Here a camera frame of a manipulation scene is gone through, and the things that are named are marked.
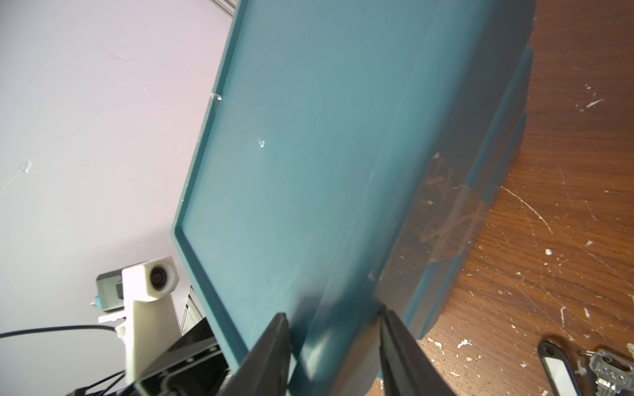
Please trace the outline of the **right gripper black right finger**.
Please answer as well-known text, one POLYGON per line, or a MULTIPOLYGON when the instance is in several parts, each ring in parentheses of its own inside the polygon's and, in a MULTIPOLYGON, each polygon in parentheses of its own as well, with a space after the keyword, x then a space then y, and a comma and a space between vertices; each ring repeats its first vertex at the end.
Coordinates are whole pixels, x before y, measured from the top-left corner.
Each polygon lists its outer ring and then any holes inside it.
POLYGON ((385 395, 455 395, 395 311, 382 308, 380 323, 385 395))

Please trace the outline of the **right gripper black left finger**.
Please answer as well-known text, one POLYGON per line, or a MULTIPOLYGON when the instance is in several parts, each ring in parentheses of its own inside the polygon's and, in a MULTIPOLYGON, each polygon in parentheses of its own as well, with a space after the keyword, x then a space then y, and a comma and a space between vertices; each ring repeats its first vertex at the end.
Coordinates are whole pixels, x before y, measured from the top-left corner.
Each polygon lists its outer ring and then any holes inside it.
POLYGON ((276 313, 220 395, 286 395, 291 355, 287 315, 276 313))

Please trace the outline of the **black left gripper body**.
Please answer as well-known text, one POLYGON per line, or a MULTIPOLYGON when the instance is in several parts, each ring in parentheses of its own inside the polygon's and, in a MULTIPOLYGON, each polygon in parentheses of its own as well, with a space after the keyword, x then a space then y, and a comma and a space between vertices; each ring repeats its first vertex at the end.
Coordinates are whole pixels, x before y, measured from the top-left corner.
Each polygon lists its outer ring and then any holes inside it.
POLYGON ((72 395, 218 395, 230 378, 229 366, 203 319, 188 330, 133 383, 119 390, 122 374, 109 376, 105 389, 94 384, 72 395))

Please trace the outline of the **silver keys black tag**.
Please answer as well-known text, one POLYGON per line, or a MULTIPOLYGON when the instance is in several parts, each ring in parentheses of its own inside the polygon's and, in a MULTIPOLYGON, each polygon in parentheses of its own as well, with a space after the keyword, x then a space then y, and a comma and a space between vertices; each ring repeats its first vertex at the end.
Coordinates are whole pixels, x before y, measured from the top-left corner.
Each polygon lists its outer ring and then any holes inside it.
POLYGON ((564 351, 555 343, 538 344, 538 356, 555 396, 581 396, 575 373, 564 351))
POLYGON ((615 396, 633 392, 633 362, 607 349, 579 350, 594 375, 593 395, 615 396))

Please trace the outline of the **teal drawer cabinet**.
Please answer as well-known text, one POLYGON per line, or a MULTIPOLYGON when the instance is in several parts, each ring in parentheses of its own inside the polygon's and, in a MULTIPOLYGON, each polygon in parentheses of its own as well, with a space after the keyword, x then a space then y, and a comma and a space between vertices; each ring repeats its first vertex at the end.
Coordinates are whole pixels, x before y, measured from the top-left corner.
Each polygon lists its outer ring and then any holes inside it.
POLYGON ((241 1, 173 226, 229 367, 363 395, 436 323, 522 143, 533 1, 241 1))

